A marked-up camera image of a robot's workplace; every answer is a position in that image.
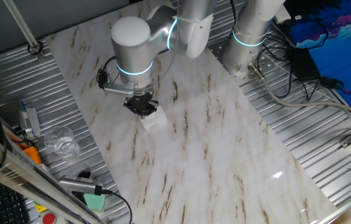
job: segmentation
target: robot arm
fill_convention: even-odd
[[[240,11],[230,44],[222,61],[232,76],[245,76],[258,55],[265,35],[285,0],[248,0]]]
[[[151,100],[154,57],[169,49],[196,58],[208,41],[216,0],[179,1],[179,17],[177,10],[158,6],[148,15],[147,21],[138,17],[123,17],[111,30],[124,85],[107,83],[103,88],[108,92],[126,95],[124,105],[142,117],[155,112],[158,106],[158,102]]]
[[[223,54],[224,66],[231,75],[246,75],[248,64],[257,57],[284,1],[249,0],[241,10]],[[216,0],[179,0],[179,17],[175,9],[158,6],[146,21],[138,17],[119,19],[112,27],[111,39],[124,85],[106,83],[104,90],[126,95],[124,106],[142,118],[155,112],[159,104],[152,100],[154,57],[166,49],[198,57],[208,41],[215,3]]]

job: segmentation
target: blue led ring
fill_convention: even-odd
[[[167,35],[167,48],[169,50],[171,50],[170,49],[170,36],[171,36],[171,33],[173,32],[174,27],[176,26],[176,23],[177,23],[177,19],[174,20],[173,24],[171,24],[171,27],[169,30],[169,35]]]
[[[127,74],[127,75],[140,75],[140,74],[146,73],[149,69],[151,69],[152,65],[153,65],[153,61],[151,62],[151,65],[150,65],[147,69],[145,69],[145,70],[142,71],[142,72],[136,72],[136,73],[134,73],[134,72],[126,72],[126,71],[124,71],[123,69],[121,69],[121,68],[119,67],[119,65],[118,65],[118,69],[119,69],[121,72],[123,72],[124,74]]]
[[[238,41],[239,44],[245,45],[245,46],[247,46],[247,47],[256,47],[256,46],[259,46],[259,45],[261,45],[261,44],[264,42],[264,40],[265,40],[265,39],[264,39],[263,41],[261,41],[261,42],[258,43],[258,44],[245,44],[245,43],[243,43],[243,42],[241,42],[240,40],[237,39],[237,37],[236,37],[236,35],[235,35],[235,31],[233,31],[233,37],[235,38],[236,41]]]

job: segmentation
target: gray cable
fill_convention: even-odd
[[[267,89],[268,94],[270,95],[270,97],[272,97],[272,99],[274,99],[277,103],[282,104],[284,106],[288,106],[288,107],[305,107],[305,106],[320,106],[320,105],[324,105],[324,106],[335,106],[335,107],[338,107],[340,109],[348,110],[349,112],[351,112],[351,107],[348,107],[348,106],[345,106],[345,105],[341,105],[340,103],[333,103],[333,102],[287,103],[285,101],[280,100],[278,97],[276,97],[274,95],[274,93],[269,88],[269,86],[267,84],[267,81],[265,79],[262,79],[261,82],[263,83],[264,87]]]

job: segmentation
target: table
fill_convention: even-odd
[[[170,6],[143,1],[46,37],[134,222],[311,224],[336,211],[209,50],[176,55],[159,83],[173,52],[154,59],[165,127],[145,131],[124,97],[98,88],[113,23],[159,4]]]

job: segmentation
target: metal pole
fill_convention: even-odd
[[[24,18],[21,16],[21,13],[19,13],[18,8],[16,7],[15,3],[13,0],[3,0],[4,4],[7,6],[9,12],[15,19],[16,23],[18,24],[19,28],[21,29],[22,33],[24,34],[26,40],[28,41],[30,45],[30,49],[28,48],[27,50],[29,53],[32,55],[36,55],[38,59],[43,59],[44,55],[41,52],[42,45],[34,38],[32,32],[30,31],[29,27],[25,23]]]

